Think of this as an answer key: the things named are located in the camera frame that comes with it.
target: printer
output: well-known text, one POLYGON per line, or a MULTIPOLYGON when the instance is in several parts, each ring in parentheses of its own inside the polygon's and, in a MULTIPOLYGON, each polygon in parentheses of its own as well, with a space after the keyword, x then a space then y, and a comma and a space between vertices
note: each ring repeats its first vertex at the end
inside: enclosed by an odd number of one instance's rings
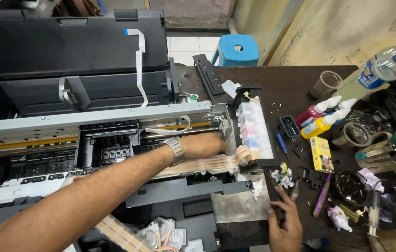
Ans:
MULTIPOLYGON (((140 215, 133 218, 140 223, 130 223, 139 227, 157 216, 175 218, 188 239, 199 237, 206 251, 217 250, 209 194, 253 190, 251 181, 237 182, 234 175, 276 168, 280 161, 260 103, 250 105, 243 95, 257 96, 259 85, 242 85, 230 104, 212 104, 184 98, 177 75, 161 10, 114 10, 104 17, 0 10, 0 223, 58 190, 70 175, 94 173, 172 136, 221 132, 226 155, 249 145, 256 158, 244 167, 157 176, 115 215, 140 215), (265 125, 261 137, 243 135, 249 122, 240 121, 247 114, 265 125)), ((83 243, 97 239, 104 237, 88 233, 83 243)))

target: plastic water bottle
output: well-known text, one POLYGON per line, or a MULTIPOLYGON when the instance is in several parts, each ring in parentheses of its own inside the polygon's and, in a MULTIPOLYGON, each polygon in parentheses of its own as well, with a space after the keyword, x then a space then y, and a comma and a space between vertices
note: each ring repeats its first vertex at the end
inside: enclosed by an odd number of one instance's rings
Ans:
POLYGON ((372 58, 370 58, 370 60, 366 61, 366 63, 364 63, 363 68, 372 66, 372 64, 375 61, 384 59, 386 57, 389 57, 389 56, 392 56, 395 54, 396 54, 396 46, 387 47, 387 48, 377 52, 377 54, 375 54, 372 58))
POLYGON ((375 61, 365 69, 353 72, 344 80, 342 87, 338 88, 333 96, 341 95, 342 100, 356 98, 362 99, 388 81, 396 79, 396 54, 382 60, 375 61))

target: white bottle cap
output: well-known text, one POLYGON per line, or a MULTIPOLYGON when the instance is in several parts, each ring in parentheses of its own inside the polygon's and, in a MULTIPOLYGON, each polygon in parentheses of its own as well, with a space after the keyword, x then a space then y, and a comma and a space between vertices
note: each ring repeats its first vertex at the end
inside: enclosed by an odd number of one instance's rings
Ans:
POLYGON ((314 111, 322 113, 328 108, 329 104, 329 100, 321 101, 318 104, 314 105, 314 111))
POLYGON ((333 114, 337 114, 338 115, 338 120, 342 120, 342 119, 346 118, 347 114, 349 114, 350 111, 351 111, 350 108, 343 108, 343 109, 337 110, 333 114))
POLYGON ((330 115, 326 115, 322 118, 322 123, 324 123, 325 125, 333 125, 333 123, 335 123, 339 118, 339 114, 330 114, 330 115))
POLYGON ((336 106, 341 99, 342 99, 342 96, 340 96, 340 95, 336 95, 335 97, 330 98, 329 99, 330 104, 329 104, 328 108, 331 109, 334 106, 336 106))
POLYGON ((350 109, 353 106, 353 104, 355 104, 356 101, 357 101, 356 98, 348 99, 341 102, 338 107, 339 109, 350 109))

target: hand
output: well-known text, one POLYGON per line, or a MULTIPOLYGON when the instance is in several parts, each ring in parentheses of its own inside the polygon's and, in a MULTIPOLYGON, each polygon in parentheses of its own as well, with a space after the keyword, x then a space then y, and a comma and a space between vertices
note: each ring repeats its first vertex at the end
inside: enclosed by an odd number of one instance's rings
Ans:
POLYGON ((288 197, 281 186, 275 187, 281 201, 269 203, 269 248, 272 252, 299 252, 302 247, 302 225, 296 204, 288 197), (271 206, 278 206, 285 211, 283 228, 279 227, 277 216, 271 206))
POLYGON ((225 152, 227 144, 220 133, 202 133, 179 139, 185 152, 185 159, 208 158, 218 152, 225 152))

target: dirty plastic cup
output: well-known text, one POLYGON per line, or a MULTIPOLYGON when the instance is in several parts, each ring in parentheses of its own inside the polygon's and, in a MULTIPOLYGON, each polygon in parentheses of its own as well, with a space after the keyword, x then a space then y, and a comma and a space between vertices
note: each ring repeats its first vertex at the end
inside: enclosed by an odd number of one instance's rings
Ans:
POLYGON ((365 147, 370 145, 372 141, 369 131, 355 122, 346 123, 343 128, 332 134, 332 143, 340 148, 365 147))
POLYGON ((333 71, 324 71, 320 74, 319 80, 313 85, 307 93, 310 100, 317 100, 321 96, 328 94, 333 89, 342 86, 342 78, 333 71))

